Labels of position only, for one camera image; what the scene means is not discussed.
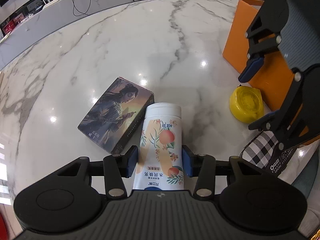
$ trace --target red box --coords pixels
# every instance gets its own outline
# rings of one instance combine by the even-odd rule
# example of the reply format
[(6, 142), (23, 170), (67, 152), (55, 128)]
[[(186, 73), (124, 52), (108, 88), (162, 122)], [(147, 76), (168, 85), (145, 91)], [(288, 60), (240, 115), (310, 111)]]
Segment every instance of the red box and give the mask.
[(14, 22), (13, 20), (11, 20), (3, 27), (3, 31), (5, 34), (7, 34), (8, 32), (12, 31), (14, 28), (15, 28)]

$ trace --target black cable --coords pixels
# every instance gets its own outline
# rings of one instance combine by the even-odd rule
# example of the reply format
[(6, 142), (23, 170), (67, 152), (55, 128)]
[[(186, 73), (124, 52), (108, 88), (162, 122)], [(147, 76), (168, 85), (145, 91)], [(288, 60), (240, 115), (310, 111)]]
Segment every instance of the black cable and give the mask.
[[(73, 13), (74, 16), (76, 16), (76, 17), (82, 16), (82, 15), (88, 15), (88, 16), (89, 16), (89, 14), (87, 14), (87, 12), (89, 11), (89, 8), (90, 8), (90, 5), (91, 5), (91, 0), (90, 0), (90, 2), (89, 2), (89, 7), (88, 7), (88, 9), (86, 10), (85, 13), (80, 12), (80, 11), (76, 8), (76, 6), (75, 6), (75, 0), (71, 0), (71, 1), (72, 1), (72, 3), (73, 3), (72, 13)], [(81, 13), (81, 14), (80, 14), (80, 15), (75, 15), (75, 9), (76, 9), (79, 13)]]

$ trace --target water bottle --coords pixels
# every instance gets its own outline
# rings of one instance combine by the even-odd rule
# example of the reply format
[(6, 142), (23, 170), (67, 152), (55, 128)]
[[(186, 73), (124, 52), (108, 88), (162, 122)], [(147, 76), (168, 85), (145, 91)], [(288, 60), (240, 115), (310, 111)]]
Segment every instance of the water bottle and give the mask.
[(147, 107), (133, 189), (183, 190), (181, 107)]

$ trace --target yellow object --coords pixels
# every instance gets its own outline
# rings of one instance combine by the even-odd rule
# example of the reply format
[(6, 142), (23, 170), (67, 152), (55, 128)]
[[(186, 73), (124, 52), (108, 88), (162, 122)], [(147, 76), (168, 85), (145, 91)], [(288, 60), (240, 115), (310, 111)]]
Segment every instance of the yellow object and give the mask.
[(252, 123), (263, 116), (263, 102), (259, 89), (239, 86), (230, 97), (231, 113), (241, 122)]

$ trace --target black and white checkered pattern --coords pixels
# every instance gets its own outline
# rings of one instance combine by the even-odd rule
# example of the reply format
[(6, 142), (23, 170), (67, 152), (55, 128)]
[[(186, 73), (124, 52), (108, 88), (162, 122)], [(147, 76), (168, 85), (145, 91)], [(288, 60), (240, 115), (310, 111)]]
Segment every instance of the black and white checkered pattern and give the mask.
[(264, 131), (243, 150), (240, 157), (263, 169), (267, 166), (277, 142), (273, 132)]

